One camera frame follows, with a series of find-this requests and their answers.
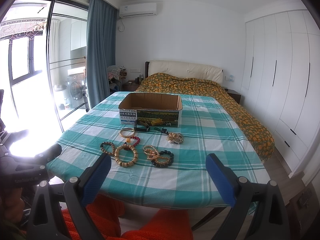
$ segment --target orange cloth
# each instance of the orange cloth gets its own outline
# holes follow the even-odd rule
[[[149,223],[140,230],[125,232],[121,236],[118,216],[124,214],[121,201],[97,195],[87,211],[98,230],[107,240],[192,240],[193,235],[186,210],[160,209]],[[81,240],[72,222],[68,210],[63,210],[63,217],[73,240]]]

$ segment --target sliding glass door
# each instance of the sliding glass door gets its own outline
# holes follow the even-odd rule
[[[17,155],[41,152],[61,135],[46,67],[51,4],[47,0],[16,0],[0,24],[1,118],[8,131],[29,130],[29,135],[10,149]]]
[[[0,23],[1,119],[29,129],[13,154],[47,149],[86,113],[87,14],[68,0],[16,0]]]
[[[85,59],[88,11],[55,2],[49,35],[49,66],[59,119],[64,130],[86,113]]]

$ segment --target smartwatch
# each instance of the smartwatch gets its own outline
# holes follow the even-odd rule
[[[144,126],[145,128],[137,128],[138,125],[142,125],[142,126]],[[150,131],[150,126],[149,126],[147,123],[141,122],[141,121],[139,121],[139,120],[137,119],[137,120],[135,120],[135,122],[134,122],[134,129],[135,129],[135,131],[138,131],[138,132],[149,132],[149,131]]]

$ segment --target wardrobe handle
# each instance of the wardrobe handle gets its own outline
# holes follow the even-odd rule
[[[306,97],[306,96],[307,96],[308,86],[309,86],[309,78],[310,78],[310,62],[309,62],[309,75],[308,75],[307,90],[306,90],[306,95],[305,95],[304,97]]]
[[[275,74],[273,75],[273,83],[272,83],[272,86],[273,86],[273,84],[275,83],[276,69],[277,69],[277,60],[276,60]]]
[[[253,57],[252,57],[252,65],[251,65],[251,74],[250,74],[250,78],[252,76],[252,68],[253,68]]]

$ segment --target red bead bracelet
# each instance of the red bead bracelet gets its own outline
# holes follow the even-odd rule
[[[130,138],[127,138],[127,139],[126,139],[125,144],[126,144],[126,143],[130,143],[131,139],[136,139],[136,140],[137,140],[137,141],[132,145],[132,146],[134,146],[134,147],[136,147],[136,146],[139,144],[139,142],[140,142],[140,138],[139,138],[139,137],[137,137],[137,136],[131,136]]]

